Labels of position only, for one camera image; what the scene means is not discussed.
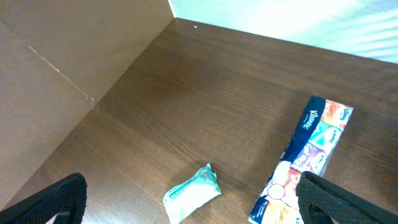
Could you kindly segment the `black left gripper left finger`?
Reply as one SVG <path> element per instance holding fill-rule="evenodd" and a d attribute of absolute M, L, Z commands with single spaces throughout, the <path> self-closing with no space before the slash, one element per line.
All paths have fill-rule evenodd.
<path fill-rule="evenodd" d="M 1 211 L 1 223 L 47 223 L 54 219 L 54 223 L 81 224 L 86 200 L 86 180 L 81 173 L 73 173 Z"/>

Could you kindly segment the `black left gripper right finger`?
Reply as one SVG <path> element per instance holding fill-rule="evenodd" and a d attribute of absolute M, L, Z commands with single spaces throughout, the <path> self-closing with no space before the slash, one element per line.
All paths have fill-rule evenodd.
<path fill-rule="evenodd" d="M 296 195 L 304 223 L 397 223 L 396 214 L 309 171 L 302 173 Z"/>

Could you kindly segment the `colourful Kleenex tissue pack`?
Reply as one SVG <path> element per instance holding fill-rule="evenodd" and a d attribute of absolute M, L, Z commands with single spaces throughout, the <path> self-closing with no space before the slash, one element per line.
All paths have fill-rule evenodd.
<path fill-rule="evenodd" d="M 250 223 L 303 223 L 296 187 L 305 171 L 323 175 L 354 108 L 311 96 L 274 171 L 251 210 Z"/>

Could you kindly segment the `teal wet wipes packet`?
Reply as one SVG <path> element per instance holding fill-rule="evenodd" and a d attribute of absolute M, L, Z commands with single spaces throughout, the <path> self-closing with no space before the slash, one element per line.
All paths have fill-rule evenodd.
<path fill-rule="evenodd" d="M 207 163 L 193 177 L 166 192 L 163 204 L 170 223 L 178 224 L 218 195 L 221 195 L 221 189 L 217 175 Z"/>

